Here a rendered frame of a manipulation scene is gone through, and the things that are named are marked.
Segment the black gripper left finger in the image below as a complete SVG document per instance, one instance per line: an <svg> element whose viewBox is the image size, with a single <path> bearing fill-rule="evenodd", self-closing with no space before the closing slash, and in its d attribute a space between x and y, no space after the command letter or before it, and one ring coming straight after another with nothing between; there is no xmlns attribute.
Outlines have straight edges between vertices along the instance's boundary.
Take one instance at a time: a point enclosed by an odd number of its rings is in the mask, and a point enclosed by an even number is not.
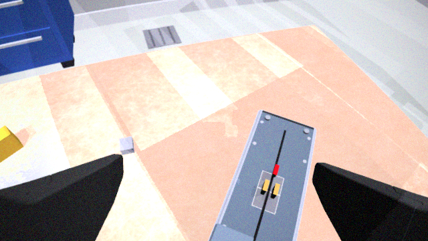
<svg viewBox="0 0 428 241"><path fill-rule="evenodd" d="M0 241L96 241L123 177L112 154L0 189Z"/></svg>

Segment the yellow rectangular block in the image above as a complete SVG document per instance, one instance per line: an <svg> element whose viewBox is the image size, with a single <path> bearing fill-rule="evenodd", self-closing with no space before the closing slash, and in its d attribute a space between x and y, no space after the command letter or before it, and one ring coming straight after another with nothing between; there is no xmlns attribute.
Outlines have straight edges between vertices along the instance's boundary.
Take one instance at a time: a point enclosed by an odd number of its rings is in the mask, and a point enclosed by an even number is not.
<svg viewBox="0 0 428 241"><path fill-rule="evenodd" d="M23 148L21 141L6 126L0 128L0 163Z"/></svg>

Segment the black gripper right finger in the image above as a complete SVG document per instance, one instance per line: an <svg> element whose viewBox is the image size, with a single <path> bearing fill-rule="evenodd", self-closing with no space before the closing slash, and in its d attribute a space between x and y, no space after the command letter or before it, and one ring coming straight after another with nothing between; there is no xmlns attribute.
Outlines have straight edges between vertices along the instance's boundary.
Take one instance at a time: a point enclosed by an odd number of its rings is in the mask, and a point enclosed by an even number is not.
<svg viewBox="0 0 428 241"><path fill-rule="evenodd" d="M327 163L312 183L341 241L428 241L428 197Z"/></svg>

